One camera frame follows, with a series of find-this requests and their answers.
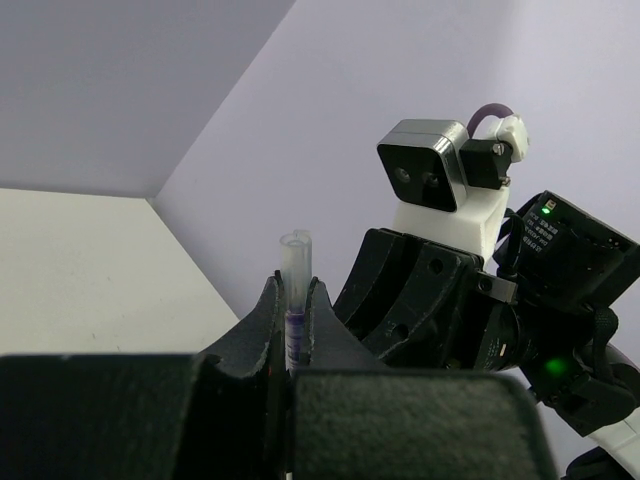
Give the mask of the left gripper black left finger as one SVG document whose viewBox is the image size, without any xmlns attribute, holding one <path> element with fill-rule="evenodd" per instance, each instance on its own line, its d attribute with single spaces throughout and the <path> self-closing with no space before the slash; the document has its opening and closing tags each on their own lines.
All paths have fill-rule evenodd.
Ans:
<svg viewBox="0 0 640 480">
<path fill-rule="evenodd" d="M 284 292 L 198 353 L 6 355 L 5 479 L 281 479 Z"/>
</svg>

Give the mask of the purple pen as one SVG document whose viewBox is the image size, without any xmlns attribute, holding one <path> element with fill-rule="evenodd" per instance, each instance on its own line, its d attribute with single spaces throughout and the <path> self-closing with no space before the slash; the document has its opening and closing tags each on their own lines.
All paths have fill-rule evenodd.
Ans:
<svg viewBox="0 0 640 480">
<path fill-rule="evenodd" d="M 305 313 L 291 309 L 285 314 L 285 355 L 289 372 L 302 364 L 305 353 L 306 322 Z"/>
</svg>

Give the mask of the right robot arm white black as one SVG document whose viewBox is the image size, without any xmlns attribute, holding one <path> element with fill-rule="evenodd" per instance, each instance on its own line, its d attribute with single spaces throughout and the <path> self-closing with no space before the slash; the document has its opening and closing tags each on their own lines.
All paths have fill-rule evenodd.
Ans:
<svg viewBox="0 0 640 480">
<path fill-rule="evenodd" d="M 612 345 L 613 303 L 639 246 L 557 194 L 521 208 L 479 190 L 455 212 L 401 203 L 372 229 L 334 304 L 384 364 L 517 368 L 534 399 L 594 448 L 569 479 L 639 475 L 639 369 Z"/>
</svg>

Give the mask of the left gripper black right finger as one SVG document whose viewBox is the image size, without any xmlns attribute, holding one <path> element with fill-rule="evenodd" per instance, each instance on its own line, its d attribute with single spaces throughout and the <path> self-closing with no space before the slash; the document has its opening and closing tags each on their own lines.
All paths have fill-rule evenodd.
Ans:
<svg viewBox="0 0 640 480">
<path fill-rule="evenodd" d="M 509 376 L 379 368 L 309 292 L 311 364 L 296 372 L 296 479 L 555 479 L 537 409 Z"/>
</svg>

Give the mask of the clear cap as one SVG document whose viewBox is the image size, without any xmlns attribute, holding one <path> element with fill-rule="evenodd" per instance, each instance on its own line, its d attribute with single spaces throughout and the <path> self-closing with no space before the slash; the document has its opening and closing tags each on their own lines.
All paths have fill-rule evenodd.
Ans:
<svg viewBox="0 0 640 480">
<path fill-rule="evenodd" d="M 312 238 L 307 230 L 294 230 L 280 238 L 280 273 L 287 310 L 303 314 L 312 279 Z"/>
</svg>

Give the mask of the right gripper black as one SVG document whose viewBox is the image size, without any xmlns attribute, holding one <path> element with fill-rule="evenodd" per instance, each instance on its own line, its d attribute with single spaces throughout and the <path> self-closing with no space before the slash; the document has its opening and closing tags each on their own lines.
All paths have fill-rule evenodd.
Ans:
<svg viewBox="0 0 640 480">
<path fill-rule="evenodd" d="M 473 254 L 424 243 L 415 261 L 406 236 L 369 229 L 333 310 L 388 366 L 519 368 L 542 388 L 579 373 L 575 353 L 593 337 L 594 307 L 556 310 L 523 283 L 474 271 Z"/>
</svg>

